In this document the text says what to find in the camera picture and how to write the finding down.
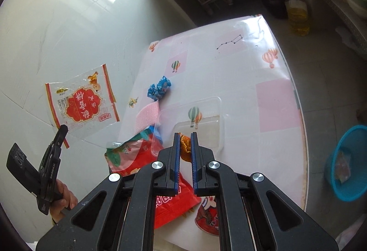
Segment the person's left hand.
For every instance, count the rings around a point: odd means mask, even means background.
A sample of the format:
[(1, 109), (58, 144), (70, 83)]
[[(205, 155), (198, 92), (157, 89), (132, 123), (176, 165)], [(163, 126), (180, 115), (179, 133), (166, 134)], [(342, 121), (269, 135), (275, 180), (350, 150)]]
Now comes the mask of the person's left hand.
[(73, 209), (78, 204), (78, 199), (73, 192), (68, 189), (66, 184), (60, 180), (56, 180), (56, 184), (62, 198), (51, 203), (49, 213), (53, 222), (58, 223), (65, 217), (65, 214), (62, 211), (67, 208)]

